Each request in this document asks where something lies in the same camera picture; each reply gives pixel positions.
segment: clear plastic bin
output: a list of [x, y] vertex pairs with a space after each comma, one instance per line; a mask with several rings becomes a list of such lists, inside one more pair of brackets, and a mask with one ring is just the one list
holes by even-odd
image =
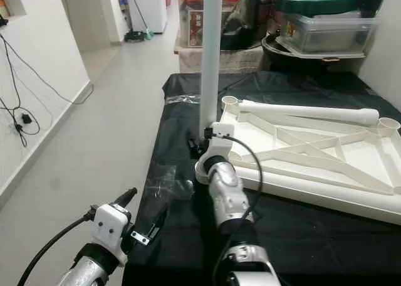
[[[202, 46], [203, 0], [178, 0], [181, 47]], [[223, 0], [222, 25], [238, 0]]]
[[303, 54], [363, 53], [378, 21], [375, 18], [308, 18], [287, 14], [281, 26], [284, 44]]

